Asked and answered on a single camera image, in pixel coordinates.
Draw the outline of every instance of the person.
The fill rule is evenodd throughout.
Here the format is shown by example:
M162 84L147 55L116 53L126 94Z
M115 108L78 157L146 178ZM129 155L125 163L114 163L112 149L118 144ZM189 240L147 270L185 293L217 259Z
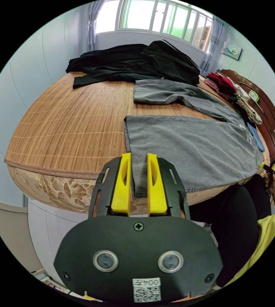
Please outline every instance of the person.
M275 203L275 175L254 175L217 196L189 206L190 218L211 225L223 268L212 293L240 278L262 255L275 236L268 191Z

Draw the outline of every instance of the bamboo mat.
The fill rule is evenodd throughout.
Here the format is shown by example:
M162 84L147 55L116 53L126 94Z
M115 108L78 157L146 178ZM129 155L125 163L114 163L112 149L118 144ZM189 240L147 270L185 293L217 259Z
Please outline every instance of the bamboo mat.
M8 146L4 160L8 165L45 175L94 180L106 162L126 153L123 120L127 115L213 119L177 103L137 105L132 83L100 82L74 90L74 77L82 75L66 74L31 105ZM199 87L226 103L202 78Z

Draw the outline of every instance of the black jacket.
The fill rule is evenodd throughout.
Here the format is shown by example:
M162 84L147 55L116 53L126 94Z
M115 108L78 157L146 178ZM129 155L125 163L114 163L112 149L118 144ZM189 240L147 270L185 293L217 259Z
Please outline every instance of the black jacket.
M130 44L84 53L72 59L66 72L83 72L73 88L101 81L166 79L190 85L199 83L200 70L192 59L165 40L149 46Z

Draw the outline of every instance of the yellow shirt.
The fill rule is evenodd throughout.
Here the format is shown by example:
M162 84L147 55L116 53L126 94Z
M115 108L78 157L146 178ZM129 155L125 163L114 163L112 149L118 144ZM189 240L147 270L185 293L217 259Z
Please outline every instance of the yellow shirt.
M241 270L233 277L233 279L226 284L226 286L236 281L250 267L252 267L275 237L275 214L259 220L258 224L260 228L260 238L255 252L252 254L247 263L241 268Z

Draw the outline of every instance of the window frame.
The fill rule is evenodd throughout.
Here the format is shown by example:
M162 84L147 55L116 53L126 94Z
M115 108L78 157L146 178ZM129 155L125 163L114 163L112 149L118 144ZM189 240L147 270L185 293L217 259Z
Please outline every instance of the window frame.
M203 37L204 32L206 30L207 20L211 20L212 25L213 25L213 15L212 14L208 13L208 15L207 15L204 12L198 10L198 7L195 7L194 5L191 5L191 4L187 4L187 6L185 6L185 7L188 8L188 13L187 13L186 21L185 21L185 24L184 24L184 27L183 27L182 36L181 36L181 38L179 38L177 36L174 36L174 35L171 35L171 34L168 34L168 33L164 33L163 30L164 30L164 25L165 25L165 22L166 22L169 4L174 3L178 7L178 6L181 6L180 3L174 2L173 0L154 0L154 7L153 7L153 11L152 11L149 29L139 29L139 28L120 28L121 13L122 13L123 4L124 4L125 1L129 2L130 0L119 0L114 30L106 31L106 32L100 32L97 35L101 35L101 34L104 34L104 33L115 33L115 32L118 32L118 33L121 33L121 32L124 32L124 33L130 33L130 32L132 32L132 33L148 33L148 34L153 34L153 35L160 35L160 36L163 36L163 37L184 43L184 44L186 44L190 47L195 48L196 50L198 50L198 51L200 51L204 54L207 54L206 51L203 51L202 49L200 49L200 45L201 45L201 42L202 42L201 38ZM159 1L165 2L165 10L164 10L162 23L161 23L160 32L157 32L157 31L153 31L152 28L153 28L154 19L155 19L155 16L156 16L157 5L158 5ZM194 26L193 26L193 29L192 29L192 34L191 34L190 40L187 41L187 40L184 39L184 36L185 36L186 30L187 30L187 26L188 26L189 19L190 19L192 11L196 12L196 17L195 17ZM199 42L198 42L198 46L196 46L196 45L193 44L193 39L194 39L194 36L195 36L195 33L196 33L196 29L197 29L197 26L198 26L200 16L203 16L205 18L205 22L204 22L203 30L202 30L202 33L201 33L201 37L200 37ZM210 39L211 31L212 31L212 29L210 30L209 37L208 37L208 39L206 40L206 43L205 43L205 45L206 45L205 49L206 50L209 47L209 44L210 44L210 41L211 41L211 39Z

